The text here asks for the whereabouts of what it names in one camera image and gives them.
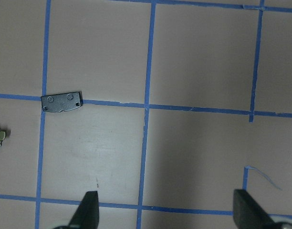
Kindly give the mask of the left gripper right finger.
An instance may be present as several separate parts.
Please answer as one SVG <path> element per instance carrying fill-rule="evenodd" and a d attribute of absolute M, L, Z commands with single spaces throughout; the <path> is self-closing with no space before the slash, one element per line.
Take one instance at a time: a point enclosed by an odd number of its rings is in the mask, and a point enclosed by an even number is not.
<path fill-rule="evenodd" d="M 233 192 L 233 220 L 238 229 L 263 229 L 271 224 L 270 216 L 244 189 Z"/>

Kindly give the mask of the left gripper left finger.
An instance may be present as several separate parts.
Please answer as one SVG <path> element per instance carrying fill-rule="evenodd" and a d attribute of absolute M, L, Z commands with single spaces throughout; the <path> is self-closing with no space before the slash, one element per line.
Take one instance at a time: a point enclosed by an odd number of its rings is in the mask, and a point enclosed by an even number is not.
<path fill-rule="evenodd" d="M 99 200 L 97 191 L 88 191 L 71 218 L 70 229 L 97 229 L 99 225 Z"/>

